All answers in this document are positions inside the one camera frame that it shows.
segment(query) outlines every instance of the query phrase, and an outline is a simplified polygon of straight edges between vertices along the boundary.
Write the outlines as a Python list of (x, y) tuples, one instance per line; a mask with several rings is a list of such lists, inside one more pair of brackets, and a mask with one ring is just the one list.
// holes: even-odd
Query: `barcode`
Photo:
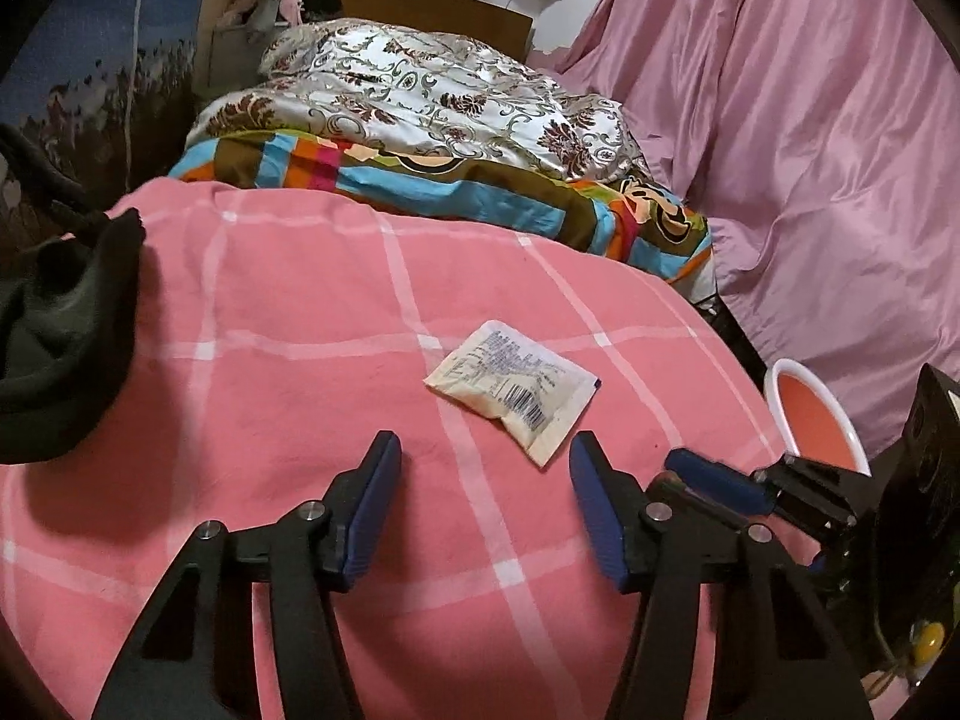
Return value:
[(512, 385), (503, 399), (503, 405), (519, 415), (531, 430), (536, 430), (546, 420), (544, 410), (536, 400), (536, 396), (524, 386)]

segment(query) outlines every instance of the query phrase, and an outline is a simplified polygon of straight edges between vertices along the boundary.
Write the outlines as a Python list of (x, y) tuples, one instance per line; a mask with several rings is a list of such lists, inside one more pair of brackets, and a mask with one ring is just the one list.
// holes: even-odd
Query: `pink liquid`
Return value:
[(856, 461), (846, 436), (816, 392), (800, 379), (785, 373), (779, 375), (776, 387), (800, 455), (856, 471)]

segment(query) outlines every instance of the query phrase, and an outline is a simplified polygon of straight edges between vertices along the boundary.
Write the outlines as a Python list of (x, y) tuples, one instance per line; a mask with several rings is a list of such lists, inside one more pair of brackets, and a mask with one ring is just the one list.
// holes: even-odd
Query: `snack packet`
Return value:
[(499, 419), (543, 468), (587, 408), (600, 380), (492, 319), (424, 379), (435, 392)]

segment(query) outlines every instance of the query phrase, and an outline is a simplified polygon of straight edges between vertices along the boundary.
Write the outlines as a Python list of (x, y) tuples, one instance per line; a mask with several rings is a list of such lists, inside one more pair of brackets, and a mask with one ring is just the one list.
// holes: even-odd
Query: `metal screw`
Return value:
[(666, 522), (670, 517), (673, 517), (673, 509), (659, 501), (647, 504), (646, 512), (647, 517), (650, 517), (654, 522)]
[(766, 544), (773, 540), (774, 535), (766, 525), (757, 523), (747, 528), (747, 536), (750, 536), (758, 544)]
[(296, 509), (296, 513), (299, 514), (300, 519), (305, 519), (307, 522), (310, 522), (314, 519), (320, 519), (326, 514), (326, 507), (320, 501), (307, 501), (306, 503), (301, 503)]
[(222, 522), (217, 522), (215, 519), (208, 519), (206, 522), (200, 522), (197, 530), (194, 531), (194, 535), (206, 541), (208, 538), (216, 536), (223, 528), (224, 525)]

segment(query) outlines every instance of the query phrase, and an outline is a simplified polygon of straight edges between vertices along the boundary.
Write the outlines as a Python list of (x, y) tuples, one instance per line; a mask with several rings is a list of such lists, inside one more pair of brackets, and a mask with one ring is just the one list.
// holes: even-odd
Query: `pink fabric cover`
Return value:
[[(486, 319), (602, 378), (580, 427), (642, 483), (674, 445), (741, 469), (782, 450), (719, 338), (619, 263), (324, 191), (158, 179), (126, 204), (148, 231), (130, 379), (70, 455), (0, 469), (0, 608), (78, 720), (197, 523), (275, 521), (382, 428), (403, 442), (402, 482), (373, 570), (335, 599), (367, 717), (602, 717), (635, 599), (589, 555), (566, 445), (541, 472), (421, 383)], [(277, 720), (265, 599), (260, 691)], [(709, 663), (707, 646), (691, 717)]]
[(960, 74), (912, 1), (603, 0), (556, 70), (624, 103), (748, 337), (823, 378), (868, 456), (923, 362), (960, 375)]

